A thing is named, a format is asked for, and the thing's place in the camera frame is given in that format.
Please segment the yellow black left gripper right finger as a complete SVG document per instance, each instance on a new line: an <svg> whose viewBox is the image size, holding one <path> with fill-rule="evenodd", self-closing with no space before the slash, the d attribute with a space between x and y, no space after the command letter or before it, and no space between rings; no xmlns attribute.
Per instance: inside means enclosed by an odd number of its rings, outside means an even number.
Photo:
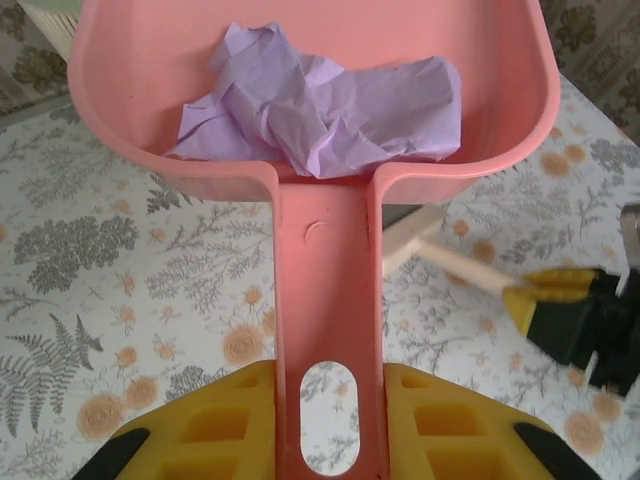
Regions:
<svg viewBox="0 0 640 480"><path fill-rule="evenodd" d="M390 479L566 479L541 420L401 364L384 366Z"/></svg>

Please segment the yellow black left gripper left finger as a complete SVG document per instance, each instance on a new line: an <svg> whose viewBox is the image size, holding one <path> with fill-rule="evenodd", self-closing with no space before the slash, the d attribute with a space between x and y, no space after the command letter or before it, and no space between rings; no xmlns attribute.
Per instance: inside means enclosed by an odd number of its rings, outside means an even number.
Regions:
<svg viewBox="0 0 640 480"><path fill-rule="evenodd" d="M259 361L123 426L99 479L273 479L275 367Z"/></svg>

